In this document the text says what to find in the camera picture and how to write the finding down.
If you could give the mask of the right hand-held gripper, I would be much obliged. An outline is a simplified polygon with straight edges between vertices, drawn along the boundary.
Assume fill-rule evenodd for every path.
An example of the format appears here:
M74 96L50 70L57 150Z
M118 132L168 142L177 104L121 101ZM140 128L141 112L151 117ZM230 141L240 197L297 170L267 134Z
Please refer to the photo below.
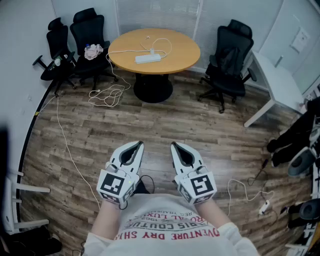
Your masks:
M217 192L214 175L207 169L200 153L193 147L172 142L170 145L177 190L189 205L211 199Z

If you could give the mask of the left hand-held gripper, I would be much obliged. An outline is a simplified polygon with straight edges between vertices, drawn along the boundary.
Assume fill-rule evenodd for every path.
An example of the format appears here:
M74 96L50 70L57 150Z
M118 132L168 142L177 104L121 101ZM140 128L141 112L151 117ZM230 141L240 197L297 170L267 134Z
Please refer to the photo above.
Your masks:
M123 205L128 200L140 179L139 168L144 149L142 141L133 141L113 152L98 178L96 191L102 199L117 205Z

